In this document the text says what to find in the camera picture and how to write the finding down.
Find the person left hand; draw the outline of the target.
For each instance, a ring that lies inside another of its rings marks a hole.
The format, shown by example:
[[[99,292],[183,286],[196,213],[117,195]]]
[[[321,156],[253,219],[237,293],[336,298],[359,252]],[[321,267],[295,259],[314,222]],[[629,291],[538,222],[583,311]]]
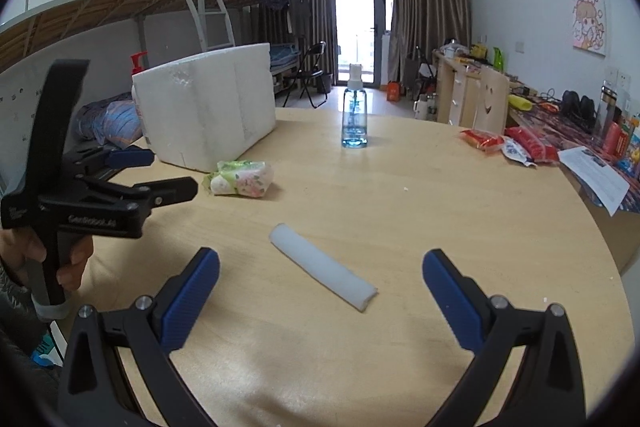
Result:
[[[81,285],[88,260],[93,255],[91,236],[81,237],[70,252],[70,263],[63,265],[56,274],[58,283],[66,291],[77,291]],[[25,287],[29,286],[27,261],[43,262],[46,248],[31,229],[1,231],[1,259],[9,271]]]

